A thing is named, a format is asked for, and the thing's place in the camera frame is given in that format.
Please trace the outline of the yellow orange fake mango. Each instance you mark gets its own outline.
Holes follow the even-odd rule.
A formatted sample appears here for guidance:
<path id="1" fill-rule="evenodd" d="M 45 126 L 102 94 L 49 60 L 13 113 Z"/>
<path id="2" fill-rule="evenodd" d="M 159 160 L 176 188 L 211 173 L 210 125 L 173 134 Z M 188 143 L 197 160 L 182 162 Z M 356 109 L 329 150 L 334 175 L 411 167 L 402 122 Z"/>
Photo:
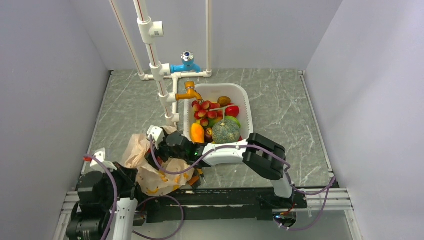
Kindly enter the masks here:
<path id="1" fill-rule="evenodd" d="M 199 123 L 193 123 L 190 127 L 189 133 L 193 143 L 205 143 L 205 130 Z"/>

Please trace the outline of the peach plastic bag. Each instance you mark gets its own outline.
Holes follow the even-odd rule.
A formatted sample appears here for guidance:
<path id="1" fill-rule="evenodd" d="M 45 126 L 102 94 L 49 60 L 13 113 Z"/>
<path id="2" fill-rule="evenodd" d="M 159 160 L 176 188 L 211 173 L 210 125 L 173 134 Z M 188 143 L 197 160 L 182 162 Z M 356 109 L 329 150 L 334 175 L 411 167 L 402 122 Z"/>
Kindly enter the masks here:
<path id="1" fill-rule="evenodd" d="M 129 139 L 120 164 L 125 168 L 138 170 L 136 181 L 147 196 L 168 195 L 188 184 L 195 169 L 182 174 L 168 174 L 151 166 L 145 158 L 150 142 L 144 133 L 133 134 Z"/>

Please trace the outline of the green netted fake melon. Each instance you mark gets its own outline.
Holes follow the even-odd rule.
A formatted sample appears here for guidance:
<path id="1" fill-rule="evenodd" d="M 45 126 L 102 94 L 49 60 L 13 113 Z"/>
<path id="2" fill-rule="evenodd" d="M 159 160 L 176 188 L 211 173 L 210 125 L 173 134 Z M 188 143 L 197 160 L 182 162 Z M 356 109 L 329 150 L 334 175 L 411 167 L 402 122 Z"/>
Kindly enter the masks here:
<path id="1" fill-rule="evenodd" d="M 223 119 L 212 127 L 212 139 L 216 144 L 230 144 L 239 140 L 240 128 L 232 120 Z"/>

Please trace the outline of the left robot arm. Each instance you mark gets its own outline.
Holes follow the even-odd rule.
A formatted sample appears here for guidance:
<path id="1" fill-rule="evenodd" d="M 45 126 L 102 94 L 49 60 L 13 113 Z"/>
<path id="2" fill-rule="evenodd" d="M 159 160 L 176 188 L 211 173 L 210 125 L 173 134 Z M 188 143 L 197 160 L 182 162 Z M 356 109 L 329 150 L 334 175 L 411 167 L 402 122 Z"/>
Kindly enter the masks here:
<path id="1" fill-rule="evenodd" d="M 135 212 L 144 203 L 137 169 L 114 162 L 111 174 L 91 171 L 77 185 L 65 235 L 70 240 L 129 240 Z"/>

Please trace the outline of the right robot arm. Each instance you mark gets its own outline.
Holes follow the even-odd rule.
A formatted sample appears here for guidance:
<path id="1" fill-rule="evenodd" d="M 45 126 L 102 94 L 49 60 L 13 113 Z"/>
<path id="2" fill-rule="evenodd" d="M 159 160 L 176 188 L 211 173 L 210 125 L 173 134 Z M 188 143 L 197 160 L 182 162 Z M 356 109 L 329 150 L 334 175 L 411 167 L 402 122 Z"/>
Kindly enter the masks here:
<path id="1" fill-rule="evenodd" d="M 176 172 L 164 169 L 158 162 L 170 158 L 180 159 L 188 165 L 180 174 L 193 168 L 210 168 L 222 164 L 245 164 L 256 174 L 271 182 L 276 203 L 287 208 L 295 201 L 292 182 L 285 170 L 286 149 L 258 134 L 251 133 L 247 139 L 228 143 L 193 143 L 179 132 L 165 133 L 161 127 L 153 126 L 147 132 L 150 141 L 150 161 L 167 174 Z"/>

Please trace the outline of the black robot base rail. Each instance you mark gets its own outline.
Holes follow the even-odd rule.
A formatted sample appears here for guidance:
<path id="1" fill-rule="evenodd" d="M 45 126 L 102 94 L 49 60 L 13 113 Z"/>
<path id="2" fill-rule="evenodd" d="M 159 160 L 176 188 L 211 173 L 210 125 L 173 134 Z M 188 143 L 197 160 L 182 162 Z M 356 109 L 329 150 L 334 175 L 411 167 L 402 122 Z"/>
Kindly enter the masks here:
<path id="1" fill-rule="evenodd" d="M 278 213 L 308 207 L 306 197 L 275 195 L 272 187 L 182 189 L 141 204 L 136 216 L 147 223 L 165 221 L 255 219 L 270 221 Z"/>

